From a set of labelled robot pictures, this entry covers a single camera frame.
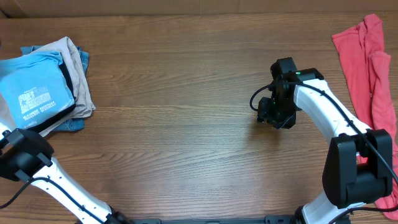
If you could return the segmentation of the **light blue printed t-shirt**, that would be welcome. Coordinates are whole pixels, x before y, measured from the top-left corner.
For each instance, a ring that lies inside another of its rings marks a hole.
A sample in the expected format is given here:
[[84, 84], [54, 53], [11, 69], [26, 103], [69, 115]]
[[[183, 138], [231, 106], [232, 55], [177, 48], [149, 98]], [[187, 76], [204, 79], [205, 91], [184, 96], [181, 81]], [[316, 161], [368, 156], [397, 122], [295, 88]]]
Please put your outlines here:
[[40, 51], [1, 60], [1, 95], [17, 128], [43, 123], [67, 103], [63, 57], [57, 51]]

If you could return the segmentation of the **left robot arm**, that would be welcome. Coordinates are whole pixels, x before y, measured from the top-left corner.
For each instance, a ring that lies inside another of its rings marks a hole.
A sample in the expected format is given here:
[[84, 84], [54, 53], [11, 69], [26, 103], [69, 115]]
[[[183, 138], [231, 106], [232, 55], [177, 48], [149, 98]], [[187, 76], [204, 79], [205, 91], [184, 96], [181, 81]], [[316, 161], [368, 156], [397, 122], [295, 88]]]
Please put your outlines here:
[[115, 211], [75, 181], [53, 156], [54, 149], [39, 133], [27, 129], [4, 129], [1, 148], [1, 177], [24, 185], [5, 204], [8, 207], [30, 185], [33, 185], [67, 208], [80, 223], [128, 224], [130, 219]]

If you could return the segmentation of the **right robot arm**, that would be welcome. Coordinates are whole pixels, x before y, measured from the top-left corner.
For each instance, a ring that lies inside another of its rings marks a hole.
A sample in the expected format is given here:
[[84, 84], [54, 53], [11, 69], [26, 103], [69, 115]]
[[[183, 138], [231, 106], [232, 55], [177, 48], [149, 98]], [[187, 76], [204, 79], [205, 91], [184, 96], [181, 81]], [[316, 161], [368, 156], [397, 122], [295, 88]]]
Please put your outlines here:
[[270, 97], [254, 109], [259, 123], [290, 129], [296, 113], [306, 112], [329, 145], [322, 174], [323, 192], [293, 215], [268, 215], [265, 223], [350, 223], [355, 211], [392, 193], [397, 175], [392, 170], [392, 138], [374, 130], [331, 92], [316, 68], [297, 70], [291, 57], [271, 67]]

